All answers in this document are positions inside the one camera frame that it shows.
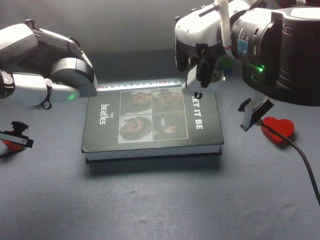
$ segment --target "tabletop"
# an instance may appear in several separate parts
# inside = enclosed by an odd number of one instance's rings
[[[259,127],[244,132],[240,103],[253,90],[231,74],[216,92],[221,156],[85,163],[88,99],[45,111],[0,104],[0,131],[29,125],[33,148],[0,161],[1,240],[320,239],[306,167]],[[320,184],[320,108],[276,102]]]

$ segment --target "green light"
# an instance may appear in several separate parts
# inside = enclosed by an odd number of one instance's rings
[[[67,100],[72,101],[72,100],[75,100],[76,98],[77,98],[77,94],[74,92],[70,96],[68,96]]]

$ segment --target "book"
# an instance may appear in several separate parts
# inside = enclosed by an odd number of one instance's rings
[[[180,87],[99,91],[88,100],[86,160],[220,154],[224,144],[216,98]]]

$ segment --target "photo grid on book cover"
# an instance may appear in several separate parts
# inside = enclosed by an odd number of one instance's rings
[[[121,91],[118,143],[187,139],[180,87]]]

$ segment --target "measuring tape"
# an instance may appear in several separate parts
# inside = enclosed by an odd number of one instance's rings
[[[106,82],[97,85],[96,90],[102,91],[123,91],[136,89],[172,88],[181,87],[186,80],[183,78],[166,78],[137,81]]]

